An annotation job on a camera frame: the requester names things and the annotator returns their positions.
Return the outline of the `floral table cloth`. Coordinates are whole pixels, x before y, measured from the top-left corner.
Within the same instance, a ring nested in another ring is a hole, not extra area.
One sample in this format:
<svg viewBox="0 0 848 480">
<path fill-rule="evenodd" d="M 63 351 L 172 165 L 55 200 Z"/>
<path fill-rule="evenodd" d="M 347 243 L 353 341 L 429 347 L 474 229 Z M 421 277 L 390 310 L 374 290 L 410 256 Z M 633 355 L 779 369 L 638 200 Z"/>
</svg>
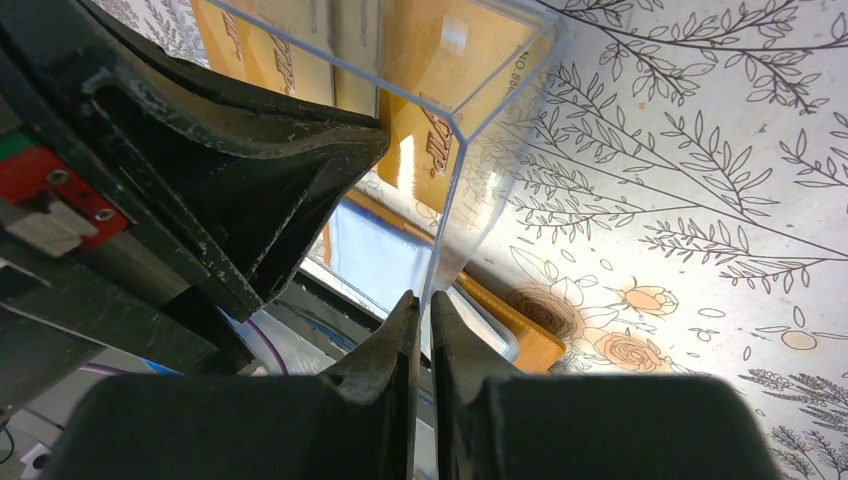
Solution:
<svg viewBox="0 0 848 480">
<path fill-rule="evenodd" d="M 567 1 L 474 279 L 555 374 L 707 374 L 784 479 L 847 475 L 847 5 Z"/>
</svg>

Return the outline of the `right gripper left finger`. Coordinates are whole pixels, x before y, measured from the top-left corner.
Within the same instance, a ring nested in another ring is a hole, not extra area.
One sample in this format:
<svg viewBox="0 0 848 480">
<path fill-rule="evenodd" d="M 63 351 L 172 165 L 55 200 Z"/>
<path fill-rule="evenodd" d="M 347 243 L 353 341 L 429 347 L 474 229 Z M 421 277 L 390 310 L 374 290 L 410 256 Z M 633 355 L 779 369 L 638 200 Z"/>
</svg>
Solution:
<svg viewBox="0 0 848 480">
<path fill-rule="evenodd" d="M 419 301 L 315 375 L 112 376 L 75 408 L 47 479 L 407 479 Z"/>
</svg>

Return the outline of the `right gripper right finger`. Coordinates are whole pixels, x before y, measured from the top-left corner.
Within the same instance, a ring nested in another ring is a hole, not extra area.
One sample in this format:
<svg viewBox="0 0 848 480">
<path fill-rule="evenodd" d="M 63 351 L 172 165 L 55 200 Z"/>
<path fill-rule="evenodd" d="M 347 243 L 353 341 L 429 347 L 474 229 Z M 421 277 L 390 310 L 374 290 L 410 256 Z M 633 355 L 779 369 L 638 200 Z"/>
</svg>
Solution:
<svg viewBox="0 0 848 480">
<path fill-rule="evenodd" d="M 685 375 L 531 375 L 495 352 L 443 291 L 430 301 L 444 479 L 775 479 L 747 407 Z"/>
</svg>

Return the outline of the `orange card holder wallet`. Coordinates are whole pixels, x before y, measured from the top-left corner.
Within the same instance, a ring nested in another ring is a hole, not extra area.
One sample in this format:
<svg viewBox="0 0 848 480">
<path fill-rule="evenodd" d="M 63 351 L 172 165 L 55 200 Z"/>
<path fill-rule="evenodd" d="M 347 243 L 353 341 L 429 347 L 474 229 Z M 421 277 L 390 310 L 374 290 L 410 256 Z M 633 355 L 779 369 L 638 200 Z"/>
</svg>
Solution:
<svg viewBox="0 0 848 480">
<path fill-rule="evenodd" d="M 314 241 L 303 269 L 385 319 L 402 293 L 447 293 L 461 320 L 496 353 L 525 373 L 546 372 L 564 343 L 461 273 L 452 284 L 432 272 L 434 238 L 385 203 L 353 190 Z"/>
</svg>

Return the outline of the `clear plastic card box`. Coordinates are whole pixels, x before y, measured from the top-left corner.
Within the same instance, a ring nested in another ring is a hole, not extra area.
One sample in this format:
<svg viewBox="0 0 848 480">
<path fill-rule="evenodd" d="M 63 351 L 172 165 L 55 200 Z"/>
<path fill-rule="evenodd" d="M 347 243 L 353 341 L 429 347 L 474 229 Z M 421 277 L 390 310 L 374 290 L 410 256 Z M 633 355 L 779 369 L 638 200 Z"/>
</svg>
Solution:
<svg viewBox="0 0 848 480">
<path fill-rule="evenodd" d="M 377 165 L 308 271 L 379 315 L 450 290 L 500 216 L 543 76 L 565 46 L 531 1 L 195 1 L 213 70 L 374 117 Z"/>
</svg>

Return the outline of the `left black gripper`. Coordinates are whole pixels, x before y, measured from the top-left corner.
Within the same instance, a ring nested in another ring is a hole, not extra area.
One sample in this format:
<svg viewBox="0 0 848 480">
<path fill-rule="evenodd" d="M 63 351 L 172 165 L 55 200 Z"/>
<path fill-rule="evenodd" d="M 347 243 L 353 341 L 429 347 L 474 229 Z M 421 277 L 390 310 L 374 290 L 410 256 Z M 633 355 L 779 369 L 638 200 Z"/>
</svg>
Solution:
<svg viewBox="0 0 848 480">
<path fill-rule="evenodd" d="M 189 284 L 243 320 L 278 296 L 383 156 L 371 117 L 167 55 L 90 1 L 1 5 L 1 90 L 59 158 Z M 188 375 L 254 369 L 74 256 L 1 233 L 1 419 L 105 349 Z"/>
</svg>

